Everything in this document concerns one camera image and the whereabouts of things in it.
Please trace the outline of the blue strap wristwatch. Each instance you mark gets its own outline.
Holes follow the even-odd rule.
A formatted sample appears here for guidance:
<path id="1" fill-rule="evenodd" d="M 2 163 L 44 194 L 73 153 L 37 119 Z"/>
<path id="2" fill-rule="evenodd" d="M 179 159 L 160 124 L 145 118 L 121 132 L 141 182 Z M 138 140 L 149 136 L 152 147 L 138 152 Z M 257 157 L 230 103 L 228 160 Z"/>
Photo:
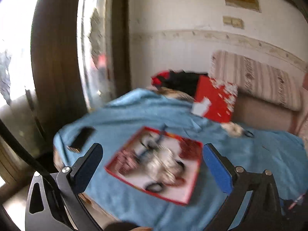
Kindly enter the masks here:
<path id="1" fill-rule="evenodd" d="M 164 125 L 160 129 L 157 137 L 154 137 L 152 134 L 142 134 L 142 136 L 139 138 L 139 143 L 143 146 L 143 149 L 141 151 L 135 151 L 138 162 L 141 162 L 148 153 L 153 152 L 159 148 L 163 136 L 166 133 L 166 128 L 167 125 Z"/>

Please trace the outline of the black rectangular case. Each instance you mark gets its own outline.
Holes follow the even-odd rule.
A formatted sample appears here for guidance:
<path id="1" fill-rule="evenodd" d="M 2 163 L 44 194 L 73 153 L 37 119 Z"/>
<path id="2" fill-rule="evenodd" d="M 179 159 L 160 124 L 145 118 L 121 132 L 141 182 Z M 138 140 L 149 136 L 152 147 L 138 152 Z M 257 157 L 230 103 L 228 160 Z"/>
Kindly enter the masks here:
<path id="1" fill-rule="evenodd" d="M 80 153 L 82 151 L 82 147 L 85 145 L 90 136 L 95 132 L 95 128 L 92 127 L 84 127 L 79 132 L 79 134 L 75 137 L 71 144 L 66 147 L 74 152 Z"/>

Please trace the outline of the beige fluffy scrunchie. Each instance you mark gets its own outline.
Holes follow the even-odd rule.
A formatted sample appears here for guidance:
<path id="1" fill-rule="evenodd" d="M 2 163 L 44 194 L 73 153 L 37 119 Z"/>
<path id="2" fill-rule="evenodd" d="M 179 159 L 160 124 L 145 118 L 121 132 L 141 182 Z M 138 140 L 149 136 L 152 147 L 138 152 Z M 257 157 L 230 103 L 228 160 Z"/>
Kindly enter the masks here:
<path id="1" fill-rule="evenodd" d="M 244 135 L 244 129 L 233 122 L 222 123 L 221 128 L 224 129 L 230 137 L 238 138 Z"/>

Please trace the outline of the light blue towel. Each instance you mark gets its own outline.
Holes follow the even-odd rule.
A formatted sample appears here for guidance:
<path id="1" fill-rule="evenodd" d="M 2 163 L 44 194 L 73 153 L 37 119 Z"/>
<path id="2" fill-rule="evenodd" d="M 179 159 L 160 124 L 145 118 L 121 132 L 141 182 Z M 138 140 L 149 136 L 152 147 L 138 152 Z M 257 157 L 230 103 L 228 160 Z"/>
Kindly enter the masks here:
<path id="1" fill-rule="evenodd" d="M 301 138 L 285 131 L 253 129 L 253 137 L 230 137 L 219 123 L 193 115 L 192 104 L 168 99 L 145 89 L 136 89 L 101 109 L 64 126 L 53 144 L 62 162 L 72 165 L 79 154 L 68 146 L 82 128 L 95 131 L 82 153 L 93 143 L 103 147 L 103 159 L 86 195 L 103 210 L 123 221 L 150 226 L 154 230 L 203 230 L 217 213 L 226 195 L 217 186 L 205 164 L 199 169 L 196 186 L 187 206 L 143 193 L 108 174 L 105 165 L 142 127 L 160 129 L 178 135 L 175 153 L 184 164 L 197 152 L 197 142 L 211 143 L 234 165 L 250 172 L 273 172 L 278 194 L 294 199 L 307 189 L 307 154 Z"/>

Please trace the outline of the red rimmed white box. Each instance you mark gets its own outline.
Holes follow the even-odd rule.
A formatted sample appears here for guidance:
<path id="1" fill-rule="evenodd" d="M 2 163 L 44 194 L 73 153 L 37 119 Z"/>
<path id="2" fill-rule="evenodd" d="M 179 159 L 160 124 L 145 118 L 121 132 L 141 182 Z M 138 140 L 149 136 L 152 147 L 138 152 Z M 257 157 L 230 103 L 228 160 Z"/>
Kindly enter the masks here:
<path id="1" fill-rule="evenodd" d="M 143 149 L 139 138 L 142 134 L 157 137 L 159 131 L 146 126 L 140 128 L 104 168 L 114 178 L 141 192 L 174 204 L 187 205 L 200 172 L 203 144 L 197 141 L 201 151 L 197 160 L 181 159 L 178 156 L 181 151 L 179 141 L 187 137 L 166 132 L 159 148 L 138 162 L 135 151 Z"/>

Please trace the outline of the beige bed headboard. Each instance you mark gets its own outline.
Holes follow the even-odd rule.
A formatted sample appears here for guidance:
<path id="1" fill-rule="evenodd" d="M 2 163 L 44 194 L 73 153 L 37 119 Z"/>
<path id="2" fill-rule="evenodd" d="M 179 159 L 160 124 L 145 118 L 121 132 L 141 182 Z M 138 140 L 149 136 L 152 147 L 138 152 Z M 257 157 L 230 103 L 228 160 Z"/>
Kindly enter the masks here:
<path id="1" fill-rule="evenodd" d="M 255 129 L 282 130 L 295 133 L 301 112 L 239 93 L 232 121 Z"/>

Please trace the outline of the red gift bag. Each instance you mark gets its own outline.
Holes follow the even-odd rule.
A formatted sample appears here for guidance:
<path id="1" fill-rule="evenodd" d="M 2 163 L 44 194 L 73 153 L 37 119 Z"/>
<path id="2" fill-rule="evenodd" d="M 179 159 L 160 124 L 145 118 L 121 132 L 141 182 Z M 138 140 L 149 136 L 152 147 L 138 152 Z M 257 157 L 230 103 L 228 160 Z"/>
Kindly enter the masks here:
<path id="1" fill-rule="evenodd" d="M 237 85 L 200 76 L 191 113 L 218 123 L 228 123 L 231 121 L 237 97 Z"/>

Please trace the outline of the striped patterned pillow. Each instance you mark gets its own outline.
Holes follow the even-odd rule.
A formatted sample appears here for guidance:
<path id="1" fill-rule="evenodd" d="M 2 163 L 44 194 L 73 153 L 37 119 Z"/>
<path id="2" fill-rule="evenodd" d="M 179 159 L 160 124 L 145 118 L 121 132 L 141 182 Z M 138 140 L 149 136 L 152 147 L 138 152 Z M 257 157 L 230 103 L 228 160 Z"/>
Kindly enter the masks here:
<path id="1" fill-rule="evenodd" d="M 286 109 L 298 112 L 302 108 L 295 78 L 248 57 L 222 50 L 213 52 L 209 77 L 237 85 L 243 93 Z"/>

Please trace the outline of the black and red garment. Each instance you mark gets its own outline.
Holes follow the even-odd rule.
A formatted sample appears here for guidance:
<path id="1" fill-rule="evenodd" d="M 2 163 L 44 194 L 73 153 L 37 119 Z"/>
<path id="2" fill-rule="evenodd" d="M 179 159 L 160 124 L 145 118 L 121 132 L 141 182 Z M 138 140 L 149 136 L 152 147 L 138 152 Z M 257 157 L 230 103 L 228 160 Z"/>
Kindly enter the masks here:
<path id="1" fill-rule="evenodd" d="M 208 73 L 165 70 L 151 77 L 151 85 L 178 90 L 194 97 L 200 76 L 208 76 Z"/>

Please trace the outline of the brown wooden window frame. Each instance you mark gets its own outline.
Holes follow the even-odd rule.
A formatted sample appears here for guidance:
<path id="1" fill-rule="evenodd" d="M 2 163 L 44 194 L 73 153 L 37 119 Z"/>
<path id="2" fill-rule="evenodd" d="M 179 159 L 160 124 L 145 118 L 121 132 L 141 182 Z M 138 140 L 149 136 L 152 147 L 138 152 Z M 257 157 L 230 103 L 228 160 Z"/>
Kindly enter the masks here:
<path id="1" fill-rule="evenodd" d="M 49 137 L 131 89 L 128 0 L 38 0 L 30 53 Z"/>

